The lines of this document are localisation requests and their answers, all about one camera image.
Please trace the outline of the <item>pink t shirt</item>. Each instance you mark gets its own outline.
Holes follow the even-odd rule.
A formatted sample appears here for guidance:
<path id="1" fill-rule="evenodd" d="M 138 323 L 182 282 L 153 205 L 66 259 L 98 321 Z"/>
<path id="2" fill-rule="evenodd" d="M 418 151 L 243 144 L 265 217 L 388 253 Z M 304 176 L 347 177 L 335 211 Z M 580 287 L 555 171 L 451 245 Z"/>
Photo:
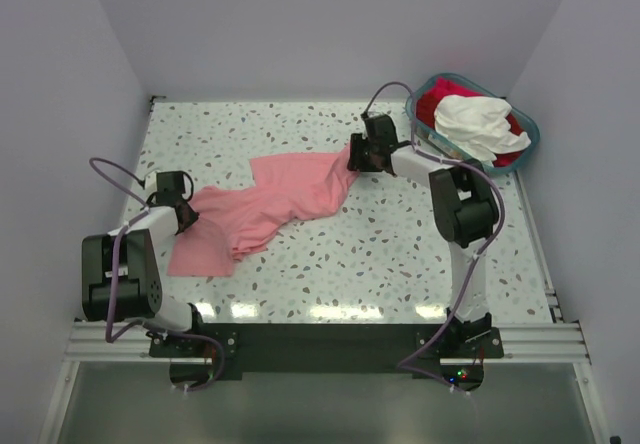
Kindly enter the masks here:
<path id="1" fill-rule="evenodd" d="M 254 185 L 239 190 L 207 186 L 190 201 L 198 220 L 177 235 L 168 264 L 172 277 L 228 277 L 235 264 L 263 252 L 292 220 L 336 214 L 358 173 L 347 169 L 350 150 L 254 158 Z"/>

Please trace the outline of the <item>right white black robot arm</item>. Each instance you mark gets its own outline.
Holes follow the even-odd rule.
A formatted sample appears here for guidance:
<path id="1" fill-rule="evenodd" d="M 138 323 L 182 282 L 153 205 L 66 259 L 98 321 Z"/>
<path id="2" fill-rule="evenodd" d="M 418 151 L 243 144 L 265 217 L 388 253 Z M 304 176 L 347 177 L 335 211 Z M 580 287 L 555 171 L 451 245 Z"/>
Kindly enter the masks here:
<path id="1" fill-rule="evenodd" d="M 504 224 L 504 202 L 479 161 L 438 157 L 399 140 L 387 114 L 364 113 L 362 119 L 366 131 L 351 135 L 347 168 L 405 177 L 430 191 L 434 223 L 451 260 L 445 343 L 452 354 L 469 356 L 492 327 L 485 251 Z"/>

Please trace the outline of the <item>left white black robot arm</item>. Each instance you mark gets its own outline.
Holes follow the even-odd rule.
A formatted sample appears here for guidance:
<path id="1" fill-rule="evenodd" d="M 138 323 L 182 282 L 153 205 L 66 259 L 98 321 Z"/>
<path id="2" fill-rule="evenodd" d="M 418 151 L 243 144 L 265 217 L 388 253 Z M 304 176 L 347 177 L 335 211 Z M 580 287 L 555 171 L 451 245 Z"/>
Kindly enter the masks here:
<path id="1" fill-rule="evenodd" d="M 87 321 L 106 324 L 108 343 L 144 326 L 173 333 L 173 346 L 196 356 L 207 344 L 201 316 L 194 305 L 164 294 L 158 267 L 159 246 L 199 219 L 190 205 L 194 182 L 184 171 L 160 172 L 147 191 L 138 215 L 82 241 L 82 310 Z"/>

